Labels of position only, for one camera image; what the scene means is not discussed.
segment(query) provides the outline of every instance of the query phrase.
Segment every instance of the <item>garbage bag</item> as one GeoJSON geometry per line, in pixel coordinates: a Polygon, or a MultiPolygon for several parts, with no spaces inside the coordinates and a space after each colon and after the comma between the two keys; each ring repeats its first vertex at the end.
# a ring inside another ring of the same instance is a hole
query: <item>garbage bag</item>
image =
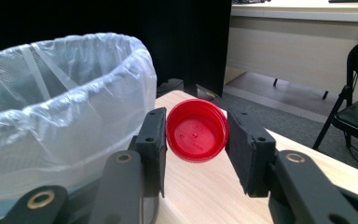
{"type": "Polygon", "coordinates": [[[0,217],[26,192],[101,176],[154,108],[157,76],[135,37],[70,35],[0,51],[0,217]]]}

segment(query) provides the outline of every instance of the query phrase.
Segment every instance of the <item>light wood surface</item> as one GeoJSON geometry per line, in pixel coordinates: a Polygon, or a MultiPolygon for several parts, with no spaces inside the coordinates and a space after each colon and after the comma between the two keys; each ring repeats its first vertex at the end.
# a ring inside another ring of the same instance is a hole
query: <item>light wood surface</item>
{"type": "MultiPolygon", "coordinates": [[[[166,107],[167,115],[178,103],[194,98],[172,91],[156,100],[156,108],[166,107]]],[[[358,170],[328,158],[290,139],[269,132],[277,149],[292,149],[311,156],[330,180],[358,194],[358,170]]],[[[167,152],[165,198],[159,200],[156,223],[272,223],[268,198],[249,198],[241,188],[223,150],[204,163],[190,163],[167,152]]]]}

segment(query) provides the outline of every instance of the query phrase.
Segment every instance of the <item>trash bin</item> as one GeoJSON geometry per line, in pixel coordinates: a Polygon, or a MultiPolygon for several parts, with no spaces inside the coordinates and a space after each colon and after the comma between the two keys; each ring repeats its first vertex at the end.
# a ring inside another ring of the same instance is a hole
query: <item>trash bin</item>
{"type": "Polygon", "coordinates": [[[156,84],[146,47],[126,35],[0,51],[0,217],[31,189],[97,179],[154,108],[156,84]]]}

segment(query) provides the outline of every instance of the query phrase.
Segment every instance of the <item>floor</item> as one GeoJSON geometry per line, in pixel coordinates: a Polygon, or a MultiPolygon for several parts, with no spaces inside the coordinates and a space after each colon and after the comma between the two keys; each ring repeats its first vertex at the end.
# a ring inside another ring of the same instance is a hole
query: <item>floor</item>
{"type": "Polygon", "coordinates": [[[229,82],[223,92],[322,123],[338,98],[336,93],[329,92],[323,99],[324,90],[284,80],[278,80],[274,87],[274,80],[273,77],[243,73],[229,82]]]}

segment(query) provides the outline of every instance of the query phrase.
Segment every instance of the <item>red lid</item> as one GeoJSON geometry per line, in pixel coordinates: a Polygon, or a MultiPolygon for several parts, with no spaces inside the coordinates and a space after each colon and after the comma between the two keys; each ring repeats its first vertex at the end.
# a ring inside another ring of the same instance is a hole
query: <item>red lid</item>
{"type": "Polygon", "coordinates": [[[183,101],[168,115],[167,141],[183,160],[208,161],[219,154],[227,140],[227,119],[219,107],[208,101],[183,101]]]}

